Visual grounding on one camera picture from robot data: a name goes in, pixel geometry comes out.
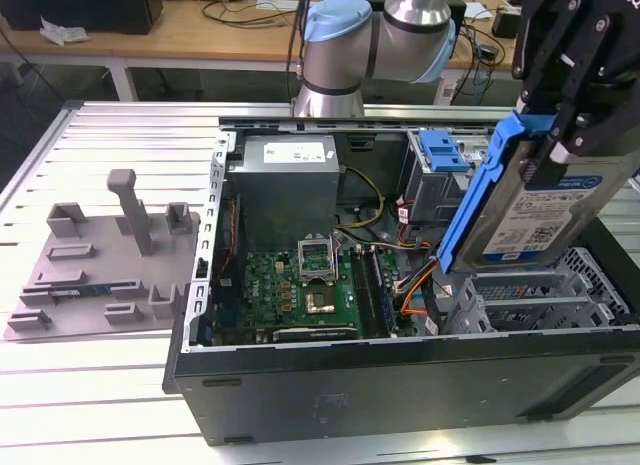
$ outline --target table leg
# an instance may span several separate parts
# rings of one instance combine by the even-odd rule
[[[462,78],[464,70],[445,69],[440,75],[434,105],[451,105],[451,99],[455,93],[458,81]]]
[[[107,67],[111,72],[111,79],[118,92],[121,102],[137,102],[138,93],[131,77],[131,70],[126,66],[124,60],[112,60]]]

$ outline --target aluminum workbench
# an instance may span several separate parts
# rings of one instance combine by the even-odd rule
[[[88,103],[63,110],[0,195],[0,322],[49,234],[55,202],[77,201],[87,215],[119,213],[105,189],[112,168],[133,168],[150,213],[168,201],[198,211],[207,188],[220,115],[274,105]],[[487,117],[506,109],[486,108]],[[369,107],[367,113],[446,117],[459,109]],[[640,194],[630,183],[601,219],[640,263]],[[180,396],[161,389],[170,331],[91,336],[55,343],[0,343],[0,464],[147,463],[631,464],[640,461],[640,379],[567,422],[463,428],[210,448]]]

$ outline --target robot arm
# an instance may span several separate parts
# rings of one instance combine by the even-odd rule
[[[373,13],[365,0],[325,0],[309,10],[299,117],[364,114],[365,78],[429,82],[447,64],[455,25],[447,0],[387,0]]]

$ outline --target gray vertical post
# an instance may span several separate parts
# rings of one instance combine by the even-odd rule
[[[118,195],[124,216],[138,245],[140,255],[151,255],[151,235],[149,234],[149,218],[144,205],[138,202],[133,186],[136,173],[133,170],[111,170],[107,179],[107,188]]]

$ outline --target hard drive label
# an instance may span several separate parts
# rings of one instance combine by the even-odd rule
[[[531,259],[551,246],[571,221],[570,209],[591,195],[599,175],[564,177],[551,187],[525,186],[484,249],[487,260]]]
[[[264,163],[326,162],[322,142],[275,142],[264,146]]]

